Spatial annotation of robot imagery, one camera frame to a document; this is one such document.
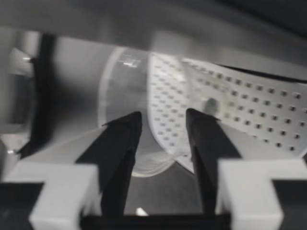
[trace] white perforated sheet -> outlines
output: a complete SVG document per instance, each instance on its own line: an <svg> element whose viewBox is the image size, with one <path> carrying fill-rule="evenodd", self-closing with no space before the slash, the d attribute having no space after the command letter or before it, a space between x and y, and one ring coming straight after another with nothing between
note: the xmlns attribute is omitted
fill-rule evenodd
<svg viewBox="0 0 307 230"><path fill-rule="evenodd" d="M192 171L185 126L188 107L205 110L224 124L302 157L307 140L305 85L257 77L215 64L152 54L149 60L149 121L154 137Z"/></svg>

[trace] perforated plastic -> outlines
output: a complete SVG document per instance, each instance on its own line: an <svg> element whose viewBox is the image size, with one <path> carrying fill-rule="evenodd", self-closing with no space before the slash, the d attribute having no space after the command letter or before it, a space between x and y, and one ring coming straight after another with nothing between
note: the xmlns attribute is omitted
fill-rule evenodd
<svg viewBox="0 0 307 230"><path fill-rule="evenodd" d="M212 113L224 124L295 157L306 152L305 85L271 80L215 64L152 54L149 121L157 142L192 171L185 110Z"/></svg>

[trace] gray surface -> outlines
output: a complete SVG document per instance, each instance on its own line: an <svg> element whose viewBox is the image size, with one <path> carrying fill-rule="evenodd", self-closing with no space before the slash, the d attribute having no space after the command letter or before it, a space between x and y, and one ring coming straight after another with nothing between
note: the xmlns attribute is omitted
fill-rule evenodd
<svg viewBox="0 0 307 230"><path fill-rule="evenodd" d="M133 177L125 214L135 214L138 207L149 215L201 213L201 204L192 173L175 163L157 176Z"/></svg>
<svg viewBox="0 0 307 230"><path fill-rule="evenodd" d="M2 0L0 24L306 79L306 68L272 60L307 66L304 39L213 0L178 2Z"/></svg>
<svg viewBox="0 0 307 230"><path fill-rule="evenodd" d="M55 132L47 146L97 127L97 94L101 73L112 46L60 38L56 45L57 106ZM136 82L144 87L146 81ZM197 213L194 180L188 171L174 165L152 178L132 178L126 210L136 207L149 213Z"/></svg>

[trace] black plastic part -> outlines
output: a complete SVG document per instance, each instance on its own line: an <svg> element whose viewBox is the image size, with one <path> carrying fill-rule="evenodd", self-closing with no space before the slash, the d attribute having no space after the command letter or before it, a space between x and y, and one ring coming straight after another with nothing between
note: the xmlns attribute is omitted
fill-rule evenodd
<svg viewBox="0 0 307 230"><path fill-rule="evenodd" d="M284 214L280 230L306 229L307 181L273 180L273 185Z"/></svg>
<svg viewBox="0 0 307 230"><path fill-rule="evenodd" d="M33 230L29 216L44 183L0 184L0 228Z"/></svg>
<svg viewBox="0 0 307 230"><path fill-rule="evenodd" d="M188 109L186 118L202 209L205 215L212 216L215 213L217 196L218 160L241 156L215 117Z"/></svg>
<svg viewBox="0 0 307 230"><path fill-rule="evenodd" d="M81 221L82 230L229 230L229 215L220 215L205 218L195 216L123 216L110 217L85 217Z"/></svg>
<svg viewBox="0 0 307 230"><path fill-rule="evenodd" d="M142 115L134 112L107 124L106 130L76 163L96 164L103 191L103 215L123 215L135 153L142 132Z"/></svg>
<svg viewBox="0 0 307 230"><path fill-rule="evenodd" d="M31 60L34 67L36 109L29 142L19 151L21 158L31 156L52 134L52 105L55 78L52 58L56 37L42 34L38 56Z"/></svg>

